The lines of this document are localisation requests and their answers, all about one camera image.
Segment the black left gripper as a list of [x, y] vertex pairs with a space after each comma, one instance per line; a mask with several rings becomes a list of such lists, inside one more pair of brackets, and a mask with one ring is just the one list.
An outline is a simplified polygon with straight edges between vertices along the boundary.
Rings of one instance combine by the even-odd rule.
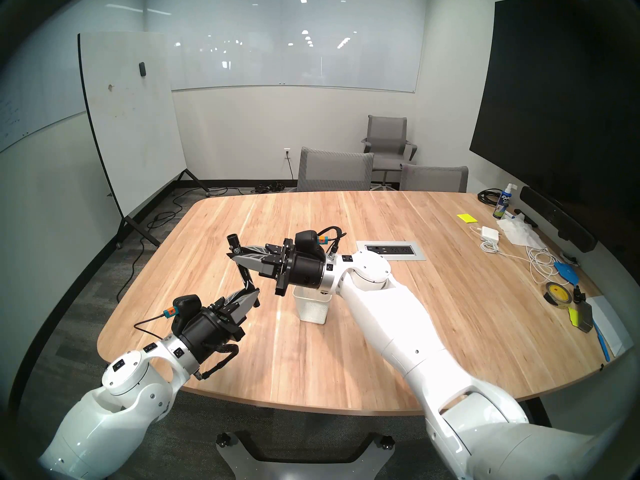
[[[260, 289], [241, 289], [230, 296], [222, 296], [209, 309], [200, 309], [199, 313], [187, 319], [178, 314], [173, 318], [173, 334], [178, 337], [195, 357], [199, 364], [204, 363], [213, 353], [227, 354], [221, 361], [226, 364], [239, 352], [238, 345], [245, 331], [240, 327], [247, 318], [247, 313], [259, 307]], [[220, 317], [216, 312], [226, 310], [228, 319]]]

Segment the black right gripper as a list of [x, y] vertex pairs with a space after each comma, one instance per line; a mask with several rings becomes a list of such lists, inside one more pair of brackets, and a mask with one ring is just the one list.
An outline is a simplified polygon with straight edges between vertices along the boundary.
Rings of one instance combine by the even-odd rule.
[[275, 294], [285, 296], [290, 285], [319, 287], [326, 263], [322, 244], [319, 238], [286, 238], [281, 246], [239, 246], [233, 249], [231, 259], [262, 277], [275, 279]]

